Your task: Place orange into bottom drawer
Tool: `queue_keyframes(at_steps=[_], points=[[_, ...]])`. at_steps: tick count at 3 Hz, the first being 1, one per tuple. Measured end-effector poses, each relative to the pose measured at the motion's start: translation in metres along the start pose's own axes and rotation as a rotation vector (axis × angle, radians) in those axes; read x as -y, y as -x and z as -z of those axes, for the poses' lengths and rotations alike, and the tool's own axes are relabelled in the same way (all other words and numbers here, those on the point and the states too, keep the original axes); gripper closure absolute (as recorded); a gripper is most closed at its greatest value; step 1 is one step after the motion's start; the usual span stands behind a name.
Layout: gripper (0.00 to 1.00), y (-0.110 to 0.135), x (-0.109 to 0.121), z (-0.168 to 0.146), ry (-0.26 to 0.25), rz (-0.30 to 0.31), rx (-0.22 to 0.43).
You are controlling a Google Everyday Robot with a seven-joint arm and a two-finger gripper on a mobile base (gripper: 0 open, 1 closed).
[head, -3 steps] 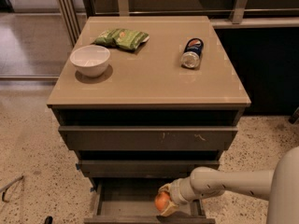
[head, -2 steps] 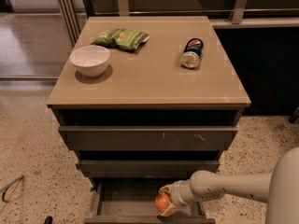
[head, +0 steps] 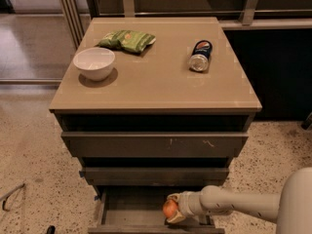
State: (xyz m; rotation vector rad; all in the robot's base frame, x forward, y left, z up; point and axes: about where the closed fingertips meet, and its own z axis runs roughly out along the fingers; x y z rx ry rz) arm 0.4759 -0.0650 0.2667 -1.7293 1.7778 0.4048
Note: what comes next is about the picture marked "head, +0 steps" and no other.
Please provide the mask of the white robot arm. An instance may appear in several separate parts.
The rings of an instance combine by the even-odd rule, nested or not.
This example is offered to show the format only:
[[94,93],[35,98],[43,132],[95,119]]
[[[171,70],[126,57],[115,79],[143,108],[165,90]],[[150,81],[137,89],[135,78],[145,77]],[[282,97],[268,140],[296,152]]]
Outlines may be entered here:
[[234,193],[209,185],[171,194],[163,205],[168,223],[231,211],[275,223],[276,234],[312,234],[312,168],[293,173],[280,194]]

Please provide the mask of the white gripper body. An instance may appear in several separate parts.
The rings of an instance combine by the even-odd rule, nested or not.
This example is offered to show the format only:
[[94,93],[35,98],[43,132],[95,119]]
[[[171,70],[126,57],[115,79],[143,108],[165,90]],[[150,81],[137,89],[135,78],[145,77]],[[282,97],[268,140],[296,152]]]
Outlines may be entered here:
[[182,215],[192,217],[203,212],[200,193],[185,191],[179,194],[178,208]]

